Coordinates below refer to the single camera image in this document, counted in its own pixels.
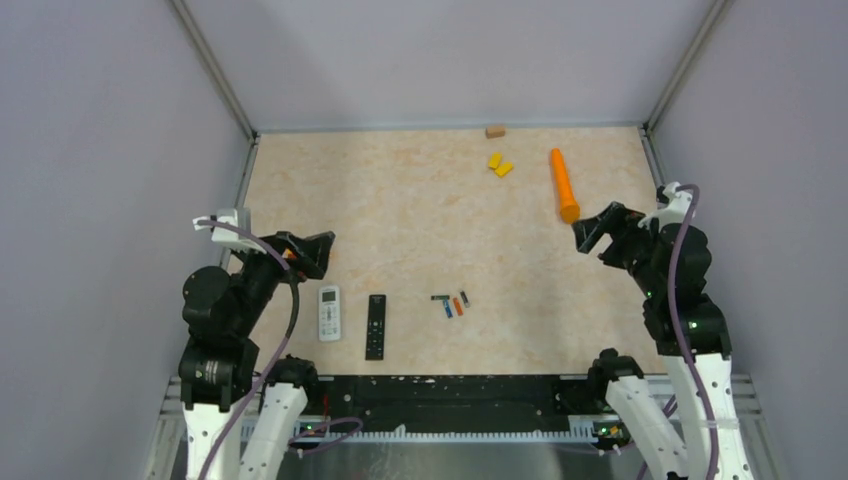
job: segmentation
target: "floor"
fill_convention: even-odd
[[[301,285],[287,353],[321,374],[564,374],[615,347],[662,372],[636,284],[579,254],[557,215],[553,147],[584,218],[613,200],[655,208],[636,128],[263,135],[246,199],[253,232],[337,236],[326,278]],[[515,166],[504,178],[487,168],[494,152]],[[321,343],[317,289],[330,284],[341,289],[342,340]],[[460,289],[471,306],[448,319],[430,296]],[[383,361],[365,360],[370,294],[388,298]],[[278,289],[253,331],[259,365],[289,309]]]

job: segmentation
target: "white remote control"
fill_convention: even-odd
[[[334,342],[342,338],[342,302],[339,287],[318,289],[318,340]]]

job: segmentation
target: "yellow object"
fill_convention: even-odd
[[[580,218],[580,206],[574,199],[571,183],[568,181],[568,172],[565,170],[565,160],[558,148],[551,150],[551,169],[559,192],[559,216],[565,223],[571,225]]]
[[[506,175],[507,173],[509,173],[510,170],[512,170],[512,164],[509,163],[509,162],[504,162],[504,163],[501,164],[500,167],[495,169],[495,173],[499,177],[503,178],[503,176]]]
[[[493,153],[492,158],[489,159],[489,168],[491,168],[492,170],[498,168],[498,165],[501,164],[502,158],[503,155],[501,155],[500,153]]]

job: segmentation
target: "white wall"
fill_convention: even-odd
[[[140,478],[246,140],[164,0],[0,4],[4,479]]]
[[[844,478],[848,3],[736,2],[657,135],[790,478]]]
[[[711,0],[189,0],[260,130],[641,122]]]

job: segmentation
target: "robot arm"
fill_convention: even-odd
[[[678,191],[678,188],[677,183],[660,187],[657,200],[665,206],[648,215],[613,202],[596,217],[576,222],[572,228],[577,250],[582,253],[589,253],[604,234],[610,235],[612,243],[599,258],[605,265],[626,270],[645,295],[645,326],[656,342],[677,397],[679,418],[687,441],[686,458],[682,458],[681,450],[677,450],[677,458],[657,455],[660,448],[667,453],[669,447],[677,445],[676,433],[671,435],[667,419],[657,418],[656,403],[640,402],[634,395],[637,388],[640,392],[642,388],[637,387],[638,375],[632,378],[609,373],[599,375],[605,372],[605,364],[615,360],[617,353],[602,354],[590,370],[590,379],[594,371],[595,382],[606,385],[604,395],[598,398],[603,398],[618,412],[636,439],[654,478],[685,477],[686,470],[689,478],[705,478],[712,448],[710,427],[715,427],[719,455],[717,478],[752,479],[731,392],[731,346],[727,326],[721,310],[703,293],[704,275],[712,256],[707,249],[706,235],[695,227],[689,228],[681,245],[673,292],[686,345],[680,345],[672,326],[667,288],[669,263],[681,222],[692,202],[691,194]],[[692,353],[695,369],[706,390],[704,393],[712,406],[714,425],[707,421],[701,393],[681,348],[688,348]],[[688,460],[688,465],[681,466],[681,459]]]
[[[220,210],[215,216],[195,219],[195,229],[206,228],[203,220],[250,232],[246,210]],[[213,228],[212,240],[231,249],[243,265],[232,275],[220,267],[201,268],[183,286],[183,319],[189,325],[190,338],[180,360],[179,375],[189,442],[188,480],[201,478],[203,464],[216,443],[217,453],[204,478],[277,478],[298,416],[310,399],[320,397],[318,374],[312,362],[290,356],[276,361],[264,380],[265,401],[240,460],[241,419],[235,404],[257,388],[253,370],[259,348],[249,336],[277,285],[289,284],[296,295],[300,282],[324,277],[334,239],[333,232],[305,239],[277,232],[257,239],[278,253],[292,253],[289,268],[284,269],[256,241]],[[293,311],[286,337],[291,335],[296,318]]]

